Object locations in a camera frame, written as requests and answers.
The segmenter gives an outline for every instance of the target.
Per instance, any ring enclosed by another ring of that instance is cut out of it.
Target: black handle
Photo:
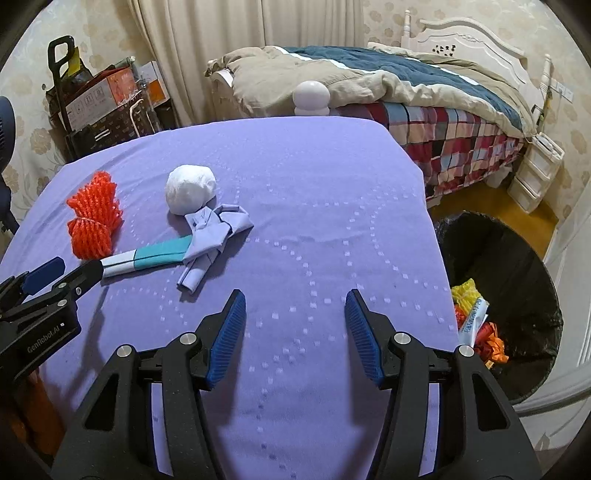
[[[202,343],[180,335],[162,350],[162,399],[168,456],[176,478],[225,480],[207,429],[199,390],[195,390],[190,359]]]
[[[441,383],[436,468],[424,479],[538,480],[531,442],[491,372],[466,345],[453,363]]]
[[[402,369],[367,478],[418,478],[427,428],[428,350],[405,333],[393,336],[388,348],[402,359]]]
[[[76,304],[66,299],[43,310],[29,325],[29,317],[0,323],[0,386],[3,394],[13,391],[23,378],[70,342],[80,331]]]
[[[64,43],[68,46],[68,51],[62,59],[56,61],[56,47]],[[71,35],[56,38],[55,40],[49,42],[49,45],[47,46],[47,65],[51,70],[51,74],[53,76],[53,84],[56,87],[57,103],[60,106],[61,120],[64,122],[64,127],[68,133],[72,133],[72,126],[70,125],[70,119],[68,118],[68,114],[66,112],[66,103],[64,100],[63,91],[61,89],[60,69],[63,65],[69,62],[73,56],[74,37],[72,37]]]
[[[14,308],[24,300],[22,296],[21,285],[27,277],[28,272],[21,273],[19,276],[7,278],[0,285],[0,312]]]
[[[138,379],[138,364],[129,345],[111,355],[70,422],[53,479],[170,479],[157,471],[150,385]]]
[[[72,270],[67,275],[56,281],[51,290],[47,293],[39,295],[23,304],[17,305],[8,311],[3,312],[2,320],[6,322],[14,322],[16,320],[22,322],[25,317],[41,312],[41,310],[52,303],[57,303],[63,298],[68,297],[76,301],[94,285],[101,281],[103,277],[103,265],[100,260],[91,260],[82,264],[75,270]],[[0,305],[2,304],[2,296],[0,295]]]

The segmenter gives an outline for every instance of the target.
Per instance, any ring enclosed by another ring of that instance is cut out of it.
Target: plastic wrapper
[[[509,357],[505,355],[505,343],[499,338],[496,325],[491,323],[491,326],[494,333],[488,337],[488,340],[486,341],[486,343],[492,348],[490,360],[497,364],[505,364],[509,361]]]
[[[493,333],[495,333],[495,330],[492,325],[489,322],[485,322],[482,327],[480,327],[480,330],[478,330],[475,344],[478,345],[479,343],[484,343]]]
[[[474,346],[476,335],[484,323],[487,308],[488,304],[486,300],[478,297],[474,302],[470,315],[468,315],[464,325],[462,325],[462,328],[458,332],[460,344]]]
[[[546,380],[558,354],[562,313],[554,284],[533,249],[504,223],[463,212],[435,225],[450,285],[473,278],[489,303],[487,321],[505,342],[506,364],[491,372],[512,404]]]

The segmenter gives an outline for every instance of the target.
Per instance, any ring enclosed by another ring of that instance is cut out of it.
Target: cotton ball
[[[197,212],[215,196],[216,177],[208,167],[181,165],[168,176],[164,193],[171,213]]]

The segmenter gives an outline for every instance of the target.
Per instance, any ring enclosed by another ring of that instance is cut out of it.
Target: white ball
[[[307,80],[295,88],[293,101],[300,110],[321,110],[330,103],[330,92],[322,83]]]
[[[181,165],[170,173],[164,188],[168,208],[175,215],[195,213],[215,196],[216,185],[209,167]]]

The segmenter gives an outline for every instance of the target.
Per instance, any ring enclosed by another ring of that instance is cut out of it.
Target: plaid bedspread
[[[377,102],[346,105],[331,115],[374,120],[423,171],[427,198],[484,179],[517,158],[523,139],[462,110]]]

